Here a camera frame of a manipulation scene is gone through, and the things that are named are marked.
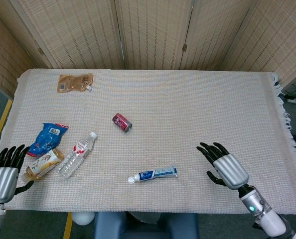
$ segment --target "tablecloth fringe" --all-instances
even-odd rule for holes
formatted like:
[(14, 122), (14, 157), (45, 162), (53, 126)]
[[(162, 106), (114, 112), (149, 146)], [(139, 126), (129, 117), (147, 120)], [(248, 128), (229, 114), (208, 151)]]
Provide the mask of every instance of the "tablecloth fringe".
[(279, 78), (277, 73), (273, 73), (273, 83), (275, 86), (275, 93), (278, 96), (278, 104), (279, 104), (279, 111), (280, 111), (280, 116), (279, 119), (281, 122), (285, 124), (285, 134), (287, 135), (290, 145), (292, 146), (293, 149), (293, 154), (296, 156), (296, 142), (293, 138), (293, 135), (291, 134), (291, 119), (290, 119), (290, 114), (284, 109), (283, 107), (283, 100), (280, 98), (280, 94), (282, 93), (283, 87), (282, 85), (279, 84)]

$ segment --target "hinge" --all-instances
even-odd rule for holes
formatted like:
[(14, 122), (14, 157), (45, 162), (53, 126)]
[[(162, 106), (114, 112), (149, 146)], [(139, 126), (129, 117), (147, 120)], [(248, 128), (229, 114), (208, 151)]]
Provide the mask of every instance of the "hinge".
[(39, 52), (42, 56), (45, 55), (45, 53), (43, 52), (42, 48), (38, 48), (37, 50), (38, 50), (38, 52)]
[(183, 45), (182, 51), (187, 51), (187, 45), (186, 44)]

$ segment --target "bottle label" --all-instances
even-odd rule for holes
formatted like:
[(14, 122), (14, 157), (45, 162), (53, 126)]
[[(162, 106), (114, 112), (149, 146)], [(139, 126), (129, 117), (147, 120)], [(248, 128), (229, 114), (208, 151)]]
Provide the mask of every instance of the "bottle label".
[(146, 171), (146, 172), (141, 172), (139, 173), (139, 180), (143, 181), (143, 180), (147, 180), (152, 178), (153, 175), (153, 171)]
[(33, 174), (38, 177), (42, 177), (59, 162), (60, 160), (56, 157), (53, 150), (50, 150), (45, 155), (33, 162), (29, 168), (32, 170)]
[(86, 157), (87, 154), (89, 153), (89, 149), (86, 145), (78, 142), (74, 148), (73, 148), (73, 151), (77, 154), (77, 155), (80, 155), (82, 157)]

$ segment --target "brown pouch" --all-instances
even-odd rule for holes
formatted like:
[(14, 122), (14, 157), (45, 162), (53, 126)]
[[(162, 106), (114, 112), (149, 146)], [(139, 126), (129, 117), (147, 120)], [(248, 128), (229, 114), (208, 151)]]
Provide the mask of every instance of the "brown pouch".
[(68, 91), (84, 91), (91, 89), (90, 85), (93, 83), (93, 74), (85, 74), (80, 76), (60, 75), (57, 92)]

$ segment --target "toothpaste cap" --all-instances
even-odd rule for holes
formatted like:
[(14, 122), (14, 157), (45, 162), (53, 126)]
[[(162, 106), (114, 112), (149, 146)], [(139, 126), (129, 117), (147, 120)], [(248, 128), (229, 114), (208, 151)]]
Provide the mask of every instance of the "toothpaste cap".
[(128, 182), (131, 183), (131, 184), (133, 184), (135, 182), (135, 177), (133, 177), (133, 176), (132, 177), (129, 177), (128, 178)]

